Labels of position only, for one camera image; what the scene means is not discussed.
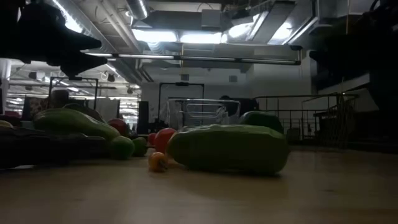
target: wall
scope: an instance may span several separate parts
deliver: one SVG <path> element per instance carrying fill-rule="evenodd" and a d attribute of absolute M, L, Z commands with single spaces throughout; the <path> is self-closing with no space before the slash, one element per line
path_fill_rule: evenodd
<path fill-rule="evenodd" d="M 141 100 L 149 102 L 149 122 L 157 118 L 159 105 L 159 84 L 145 83 L 141 86 Z M 223 95 L 231 98 L 250 98 L 247 86 L 244 85 L 205 85 L 205 99 L 217 100 Z M 168 97 L 201 98 L 199 86 L 162 86 L 162 100 L 160 111 L 165 113 L 165 102 Z"/>

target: ceiling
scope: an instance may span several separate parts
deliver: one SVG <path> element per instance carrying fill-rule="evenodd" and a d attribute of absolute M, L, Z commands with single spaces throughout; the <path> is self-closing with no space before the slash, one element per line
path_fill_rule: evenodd
<path fill-rule="evenodd" d="M 301 45 L 304 49 L 311 49 L 312 37 L 308 35 L 309 32 L 313 27 L 319 26 L 318 23 L 322 21 L 323 17 L 344 15 L 343 6 L 344 3 L 347 3 L 346 1 L 143 0 L 143 3 L 149 9 L 149 16 L 146 19 L 137 21 L 132 20 L 126 0 L 45 0 L 45 2 L 58 7 L 63 12 L 67 18 L 67 27 L 70 29 L 77 27 L 82 33 L 93 36 L 102 42 L 102 48 L 96 49 L 95 52 L 269 58 L 275 60 L 297 60 L 297 51 L 292 50 L 290 45 Z M 359 0 L 351 0 L 351 2 L 353 6 L 352 12 L 359 13 L 361 11 L 359 9 Z M 196 18 L 198 14 L 202 15 L 202 12 L 205 12 L 203 10 L 213 9 L 213 12 L 221 10 L 221 17 L 224 18 L 224 15 L 230 15 L 231 12 L 235 13 L 238 9 L 242 9 L 242 6 L 246 9 L 250 8 L 249 15 L 240 16 L 238 19 L 227 16 L 227 19 L 221 20 L 219 30 L 209 31 L 208 28 L 202 27 L 202 30 L 195 31 L 204 33 L 220 32 L 223 36 L 227 36 L 226 40 L 220 39 L 220 42 L 223 41 L 224 43 L 193 44 L 183 42 L 182 35 L 184 32 L 191 32 L 192 30 L 173 30 L 171 28 L 173 26 L 186 27 L 188 19 L 184 17 L 176 17 L 176 22 L 163 24 L 162 29 L 154 30 L 150 26 L 145 29 L 137 27 L 137 24 L 142 25 L 146 21 L 149 21 L 148 19 L 151 16 L 153 21 L 153 17 L 156 17 L 156 15 L 162 18 L 163 15 L 170 15 L 170 11 L 175 15 L 185 13 L 186 15 L 190 15 L 190 17 Z M 240 25 L 235 24 L 242 24 L 242 22 L 246 31 L 241 32 L 237 36 L 231 35 L 234 32 L 236 34 L 238 28 L 242 28 L 239 27 Z M 228 24 L 233 24 L 234 32 L 232 32 L 231 27 L 228 27 Z M 171 30 L 177 34 L 177 41 L 160 41 L 155 45 L 148 44 L 146 41 L 138 40 L 139 37 L 133 33 L 132 29 L 142 29 L 144 31 Z M 160 36 L 160 34 L 154 34 L 152 37 L 148 36 L 148 38 L 153 39 Z M 141 60 L 133 58 L 119 58 L 115 61 L 109 61 L 108 65 L 103 65 L 80 74 L 84 78 L 99 79 L 100 88 L 104 88 L 98 93 L 101 96 L 126 96 L 128 95 L 127 89 L 129 85 L 141 85 L 147 82 L 180 82 L 181 74 L 189 74 L 189 82 L 192 83 L 243 85 L 247 82 L 246 72 L 252 66 L 251 63 L 181 62 L 179 60 Z M 15 61 L 13 65 L 14 72 L 16 68 L 22 66 L 23 69 L 15 75 L 15 78 L 18 78 L 18 80 L 12 80 L 15 84 L 40 84 L 40 80 L 29 79 L 29 72 L 44 72 L 47 76 L 62 76 L 58 67 L 50 67 L 40 62 L 24 65 L 21 62 Z M 114 74 L 115 82 L 108 82 L 106 80 L 107 74 Z M 11 88 L 12 91 L 24 90 L 24 87 L 12 86 Z M 45 92 L 44 89 L 37 87 L 38 92 Z M 89 92 L 87 94 L 93 93 L 92 89 L 87 89 L 86 91 Z M 136 90 L 134 94 L 140 95 L 141 93 L 139 90 Z"/>

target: cable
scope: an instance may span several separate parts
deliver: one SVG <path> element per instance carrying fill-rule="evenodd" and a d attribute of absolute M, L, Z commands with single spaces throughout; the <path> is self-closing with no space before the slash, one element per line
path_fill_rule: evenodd
<path fill-rule="evenodd" d="M 347 1 L 347 8 L 348 8 L 348 12 L 347 12 L 347 21 L 346 21 L 346 34 L 348 34 L 349 31 L 349 13 L 351 12 L 351 0 Z"/>
<path fill-rule="evenodd" d="M 197 12 L 199 11 L 200 6 L 203 5 L 203 4 L 206 4 L 206 5 L 208 5 L 210 7 L 210 9 L 213 9 L 213 7 L 210 4 L 202 2 L 202 3 L 199 4 L 199 6 L 197 8 Z"/>

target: metal frame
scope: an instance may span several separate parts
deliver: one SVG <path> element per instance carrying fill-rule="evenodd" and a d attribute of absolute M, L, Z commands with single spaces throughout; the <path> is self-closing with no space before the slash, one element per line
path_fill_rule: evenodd
<path fill-rule="evenodd" d="M 75 78 L 68 78 L 68 77 L 50 77 L 50 86 L 49 86 L 49 102 L 47 103 L 47 107 L 49 107 L 51 103 L 51 90 L 52 90 L 52 81 L 54 79 L 64 80 L 69 79 L 71 81 L 82 81 L 82 80 L 94 80 L 95 81 L 95 95 L 94 95 L 94 110 L 97 107 L 97 91 L 98 91 L 98 79 L 97 78 L 82 78 L 82 77 L 75 77 Z"/>
<path fill-rule="evenodd" d="M 205 98 L 205 84 L 201 83 L 183 83 L 184 86 L 190 86 L 190 85 L 198 85 L 201 86 L 201 97 L 202 99 Z M 157 119 L 160 119 L 160 97 L 162 96 L 162 85 L 175 85 L 178 86 L 178 83 L 159 83 L 159 99 L 158 99 L 158 105 L 157 105 Z"/>

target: dark object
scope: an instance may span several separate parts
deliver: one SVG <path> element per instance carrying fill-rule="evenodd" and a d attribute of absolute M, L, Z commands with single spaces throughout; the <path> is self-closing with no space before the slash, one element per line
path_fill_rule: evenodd
<path fill-rule="evenodd" d="M 398 1 L 384 1 L 373 10 L 374 6 L 349 27 L 349 34 L 327 37 L 325 50 L 310 52 L 310 57 L 339 76 L 337 79 L 396 67 L 398 31 L 394 26 L 398 23 Z"/>
<path fill-rule="evenodd" d="M 68 104 L 69 92 L 68 90 L 54 90 L 51 92 L 52 108 L 61 108 Z"/>
<path fill-rule="evenodd" d="M 284 128 L 280 123 L 279 118 L 273 114 L 262 111 L 250 111 L 245 113 L 241 117 L 239 124 L 264 126 L 284 134 Z"/>
<path fill-rule="evenodd" d="M 0 169 L 21 165 L 67 164 L 72 159 L 104 157 L 104 138 L 84 134 L 56 136 L 30 129 L 0 127 Z"/>
<path fill-rule="evenodd" d="M 66 79 L 66 77 L 65 78 L 62 78 L 62 77 L 51 77 L 50 78 L 49 102 L 48 102 L 47 107 L 49 107 L 50 104 L 51 104 L 51 100 L 52 100 L 52 98 L 51 98 L 52 80 L 54 80 L 54 79 L 63 80 L 63 79 Z M 74 80 L 74 81 L 82 81 L 82 80 L 94 80 L 95 81 L 95 95 L 94 95 L 94 107 L 93 107 L 93 109 L 95 110 L 96 107 L 97 107 L 98 79 L 97 78 L 82 78 L 82 77 L 70 77 L 68 79 L 69 80 Z"/>
<path fill-rule="evenodd" d="M 21 17 L 17 22 L 18 10 Z M 65 19 L 56 7 L 46 3 L 3 0 L 0 19 L 7 35 L 0 45 L 0 57 L 15 58 L 30 63 L 44 61 L 61 66 L 69 77 L 107 63 L 106 58 L 81 53 L 80 50 L 101 47 L 101 42 L 77 33 L 65 26 Z"/>
<path fill-rule="evenodd" d="M 127 88 L 127 94 L 133 94 L 133 89 L 131 87 Z"/>
<path fill-rule="evenodd" d="M 33 79 L 33 80 L 36 80 L 37 79 L 37 73 L 36 72 L 29 72 L 28 77 Z"/>
<path fill-rule="evenodd" d="M 159 84 L 159 102 L 158 102 L 158 107 L 157 107 L 157 118 L 160 119 L 160 99 L 162 96 L 162 85 L 176 85 L 176 86 L 190 86 L 190 85 L 198 85 L 201 86 L 202 91 L 201 91 L 201 98 L 205 98 L 205 84 L 199 84 L 199 83 L 186 83 L 186 82 L 177 82 L 177 83 L 160 83 Z"/>
<path fill-rule="evenodd" d="M 108 82 L 114 82 L 114 75 L 108 74 Z"/>
<path fill-rule="evenodd" d="M 138 102 L 137 134 L 148 134 L 149 129 L 149 102 Z"/>
<path fill-rule="evenodd" d="M 82 112 L 83 114 L 91 116 L 92 118 L 94 118 L 95 120 L 97 120 L 99 122 L 102 122 L 104 124 L 106 123 L 104 121 L 104 119 L 101 117 L 101 115 L 96 110 L 85 107 L 83 105 L 79 105 L 77 103 L 70 103 L 70 104 L 65 105 L 63 108 L 72 109 L 72 110 Z"/>
<path fill-rule="evenodd" d="M 3 114 L 2 110 L 2 88 L 0 88 L 0 114 Z"/>

